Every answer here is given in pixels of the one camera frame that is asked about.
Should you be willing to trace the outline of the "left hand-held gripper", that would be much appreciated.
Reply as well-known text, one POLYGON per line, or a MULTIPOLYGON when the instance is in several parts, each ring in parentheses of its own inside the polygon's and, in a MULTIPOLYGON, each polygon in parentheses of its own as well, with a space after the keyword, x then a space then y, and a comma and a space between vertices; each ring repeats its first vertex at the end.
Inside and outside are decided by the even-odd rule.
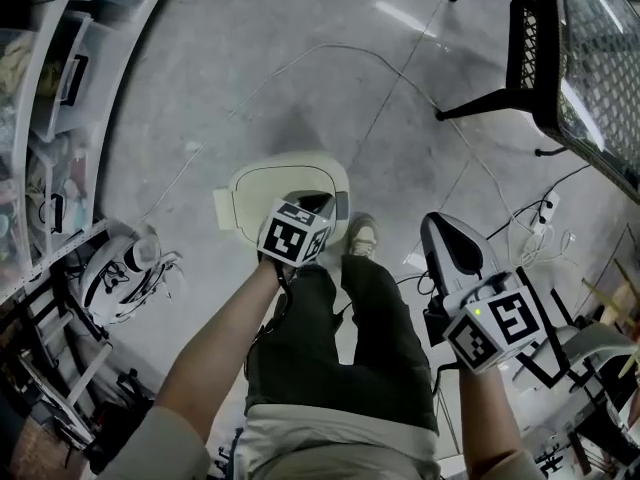
POLYGON ((291 267, 313 261, 350 219, 346 191, 294 191, 277 199, 259 234, 258 251, 291 267))

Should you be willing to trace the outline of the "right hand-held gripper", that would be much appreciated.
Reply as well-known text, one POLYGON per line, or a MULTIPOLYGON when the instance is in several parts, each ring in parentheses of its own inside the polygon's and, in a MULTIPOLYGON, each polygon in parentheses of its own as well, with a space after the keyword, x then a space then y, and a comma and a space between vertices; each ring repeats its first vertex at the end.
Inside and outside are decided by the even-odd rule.
POLYGON ((497 255, 485 237, 439 212, 425 215, 420 237, 429 276, 446 296, 450 322, 443 338, 469 370, 486 371, 542 336, 530 290, 519 287, 510 272, 498 272, 497 255), (463 288, 477 279, 482 280, 463 288))

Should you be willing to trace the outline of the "white plastic bin lid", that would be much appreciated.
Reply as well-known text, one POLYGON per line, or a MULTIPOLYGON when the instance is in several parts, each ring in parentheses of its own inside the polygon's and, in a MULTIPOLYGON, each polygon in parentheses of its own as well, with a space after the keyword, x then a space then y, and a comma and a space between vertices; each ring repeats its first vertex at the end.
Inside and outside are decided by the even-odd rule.
POLYGON ((236 171, 228 185, 229 228, 241 241, 255 246, 258 232, 275 200, 303 191, 326 192, 336 199, 335 229, 328 239, 336 244, 346 235, 350 220, 349 180, 345 168, 322 151, 289 152, 236 171))

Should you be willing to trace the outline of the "person's right forearm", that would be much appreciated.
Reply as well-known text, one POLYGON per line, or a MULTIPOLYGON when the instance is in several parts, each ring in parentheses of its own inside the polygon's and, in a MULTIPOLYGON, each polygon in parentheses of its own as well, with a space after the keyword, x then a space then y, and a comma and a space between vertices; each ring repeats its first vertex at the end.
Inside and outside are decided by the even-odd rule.
POLYGON ((459 373, 463 455, 470 478, 524 449, 498 368, 459 373))

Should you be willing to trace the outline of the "person's left forearm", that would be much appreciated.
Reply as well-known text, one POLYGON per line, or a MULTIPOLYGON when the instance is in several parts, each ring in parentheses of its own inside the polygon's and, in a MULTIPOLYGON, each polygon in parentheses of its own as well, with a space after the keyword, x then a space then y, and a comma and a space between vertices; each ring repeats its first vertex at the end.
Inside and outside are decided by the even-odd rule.
POLYGON ((202 442, 242 369, 280 284, 263 260, 174 361, 156 404, 188 422, 202 442))

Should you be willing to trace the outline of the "person's right shoe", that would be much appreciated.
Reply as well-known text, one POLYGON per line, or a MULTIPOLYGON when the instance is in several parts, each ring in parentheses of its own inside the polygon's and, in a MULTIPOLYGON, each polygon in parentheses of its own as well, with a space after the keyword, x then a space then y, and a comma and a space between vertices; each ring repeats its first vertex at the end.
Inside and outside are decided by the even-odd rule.
POLYGON ((369 214, 359 214, 350 223, 346 252, 352 256, 373 260, 378 245, 378 227, 369 214))

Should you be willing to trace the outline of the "white plastic chair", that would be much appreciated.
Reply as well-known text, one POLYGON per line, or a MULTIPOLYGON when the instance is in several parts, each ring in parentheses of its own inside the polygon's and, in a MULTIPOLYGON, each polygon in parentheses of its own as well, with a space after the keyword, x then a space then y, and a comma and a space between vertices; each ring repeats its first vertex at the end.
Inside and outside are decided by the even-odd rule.
POLYGON ((585 386, 611 359, 631 357, 638 346, 630 338, 602 323, 583 329, 575 326, 554 328, 559 351, 549 337, 531 343, 533 351, 516 356, 521 363, 512 382, 520 391, 553 389, 563 379, 572 382, 570 391, 585 386))

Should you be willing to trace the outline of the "white helmet device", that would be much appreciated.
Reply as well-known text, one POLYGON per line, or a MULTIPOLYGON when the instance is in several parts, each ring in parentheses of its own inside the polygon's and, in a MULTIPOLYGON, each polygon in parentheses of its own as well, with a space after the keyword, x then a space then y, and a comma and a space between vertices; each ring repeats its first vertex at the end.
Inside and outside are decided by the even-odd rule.
POLYGON ((157 292, 172 299, 186 289, 182 256, 164 253, 153 227, 112 231, 80 278, 80 305, 98 327, 125 322, 157 292))

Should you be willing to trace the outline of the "person's beige shirt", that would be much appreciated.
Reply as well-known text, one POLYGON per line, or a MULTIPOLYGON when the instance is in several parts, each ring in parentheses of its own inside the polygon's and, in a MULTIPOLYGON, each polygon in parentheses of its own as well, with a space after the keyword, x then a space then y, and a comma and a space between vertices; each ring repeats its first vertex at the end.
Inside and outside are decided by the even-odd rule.
MULTIPOLYGON (((440 480, 431 430, 333 409, 258 404, 231 458, 231 480, 440 480)), ((206 480, 193 427, 152 408, 96 480, 206 480)))

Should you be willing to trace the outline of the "black wicker glass-top table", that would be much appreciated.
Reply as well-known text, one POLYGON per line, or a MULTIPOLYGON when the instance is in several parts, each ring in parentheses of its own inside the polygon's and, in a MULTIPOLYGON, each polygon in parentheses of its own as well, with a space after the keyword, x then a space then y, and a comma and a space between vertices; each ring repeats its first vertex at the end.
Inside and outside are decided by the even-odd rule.
POLYGON ((526 112, 640 205, 640 14, 628 0, 510 0, 509 11, 504 86, 437 119, 526 112))

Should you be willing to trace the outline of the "small white desk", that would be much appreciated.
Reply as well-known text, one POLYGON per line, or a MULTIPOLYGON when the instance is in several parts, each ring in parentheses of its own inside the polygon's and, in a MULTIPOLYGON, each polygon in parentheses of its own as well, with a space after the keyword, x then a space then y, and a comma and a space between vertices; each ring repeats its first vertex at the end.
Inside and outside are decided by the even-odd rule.
POLYGON ((19 320, 28 337, 28 344, 18 354, 21 367, 28 374, 29 382, 39 390, 62 438, 75 449, 83 451, 95 436, 92 432, 94 424, 81 410, 79 400, 87 394, 94 406, 100 405, 93 380, 113 346, 98 335, 96 339, 102 348, 91 362, 86 362, 79 345, 83 336, 73 327, 73 323, 80 319, 81 311, 66 309, 61 298, 52 299, 37 313, 32 312, 27 301, 22 301, 20 307, 26 310, 26 315, 19 320), (59 372, 57 358, 49 353, 48 345, 62 339, 66 341, 63 349, 71 354, 78 372, 73 385, 67 384, 59 372))

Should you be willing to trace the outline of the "light wooden frame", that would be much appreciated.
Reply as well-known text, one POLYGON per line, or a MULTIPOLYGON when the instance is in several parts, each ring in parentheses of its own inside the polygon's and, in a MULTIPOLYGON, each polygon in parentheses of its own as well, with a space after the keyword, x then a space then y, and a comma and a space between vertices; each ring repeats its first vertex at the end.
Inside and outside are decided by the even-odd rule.
POLYGON ((618 324, 623 334, 635 343, 618 373, 618 377, 623 378, 628 372, 640 368, 640 286, 636 285, 633 277, 618 259, 613 259, 613 264, 622 281, 612 294, 606 293, 586 278, 582 278, 581 282, 604 306, 604 324, 618 324))

